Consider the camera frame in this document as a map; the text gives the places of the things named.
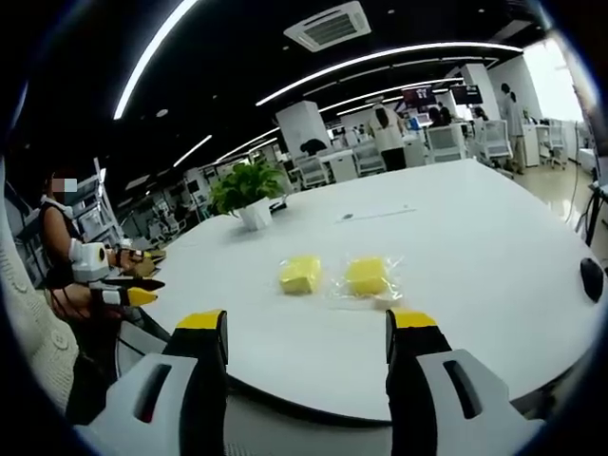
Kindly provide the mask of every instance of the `potted plant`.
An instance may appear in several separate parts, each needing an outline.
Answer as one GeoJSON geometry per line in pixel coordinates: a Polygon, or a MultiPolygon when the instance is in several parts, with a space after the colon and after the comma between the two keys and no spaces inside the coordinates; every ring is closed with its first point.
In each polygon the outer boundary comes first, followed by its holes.
{"type": "Polygon", "coordinates": [[[212,187],[212,203],[221,214],[233,215],[237,211],[247,229],[262,229],[272,222],[269,198],[283,193],[278,183],[280,175],[280,171],[263,161],[239,163],[232,174],[212,187]]]}

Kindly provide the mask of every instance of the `green plant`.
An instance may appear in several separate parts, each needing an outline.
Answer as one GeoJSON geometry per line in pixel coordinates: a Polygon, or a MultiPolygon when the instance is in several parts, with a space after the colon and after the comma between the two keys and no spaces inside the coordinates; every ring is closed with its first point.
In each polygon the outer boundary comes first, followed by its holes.
{"type": "Polygon", "coordinates": [[[211,188],[211,201],[221,214],[228,214],[263,198],[277,197],[283,192],[278,183],[280,175],[263,161],[237,164],[232,174],[211,188]]]}

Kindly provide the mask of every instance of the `yellow sponge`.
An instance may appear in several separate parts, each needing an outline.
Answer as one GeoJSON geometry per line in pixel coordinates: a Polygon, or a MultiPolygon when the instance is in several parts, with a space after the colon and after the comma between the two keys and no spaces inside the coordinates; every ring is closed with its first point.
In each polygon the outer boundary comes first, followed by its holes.
{"type": "Polygon", "coordinates": [[[387,289],[387,273],[380,257],[360,258],[351,262],[346,280],[353,295],[380,295],[387,289]]]}
{"type": "Polygon", "coordinates": [[[313,293],[321,275],[321,260],[316,256],[291,258],[280,274],[280,284],[286,295],[313,293]]]}

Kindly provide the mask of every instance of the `black ceiling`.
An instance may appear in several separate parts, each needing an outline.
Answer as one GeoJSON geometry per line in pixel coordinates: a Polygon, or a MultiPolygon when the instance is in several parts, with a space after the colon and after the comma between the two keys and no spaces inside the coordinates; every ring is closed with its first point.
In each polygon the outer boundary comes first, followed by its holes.
{"type": "MultiPolygon", "coordinates": [[[[64,9],[65,19],[55,21],[54,37],[41,41],[34,61],[16,135],[19,159],[29,160],[32,154],[51,162],[99,156],[108,169],[107,185],[116,193],[129,180],[170,167],[208,134],[213,139],[180,170],[212,162],[271,129],[278,110],[340,78],[413,60],[506,59],[514,54],[473,48],[397,54],[344,68],[255,106],[319,69],[407,45],[488,42],[512,20],[534,21],[518,0],[360,0],[371,34],[312,53],[283,30],[345,1],[199,0],[152,58],[123,118],[113,121],[131,70],[180,2],[80,2],[69,15],[64,9]],[[158,119],[160,109],[169,112],[158,119]]],[[[542,31],[532,23],[502,43],[525,46],[540,38],[542,31]]],[[[329,86],[306,99],[323,107],[374,90],[443,78],[454,67],[454,62],[400,66],[329,86]]],[[[326,120],[334,114],[328,112],[326,120]]]]}

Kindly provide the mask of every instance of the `air conditioner vent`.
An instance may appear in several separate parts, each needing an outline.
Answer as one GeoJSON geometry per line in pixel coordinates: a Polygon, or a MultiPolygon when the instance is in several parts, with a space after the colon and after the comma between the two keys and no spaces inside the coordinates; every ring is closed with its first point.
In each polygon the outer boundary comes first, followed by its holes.
{"type": "Polygon", "coordinates": [[[285,30],[285,35],[317,52],[371,32],[359,2],[327,9],[285,30]]]}

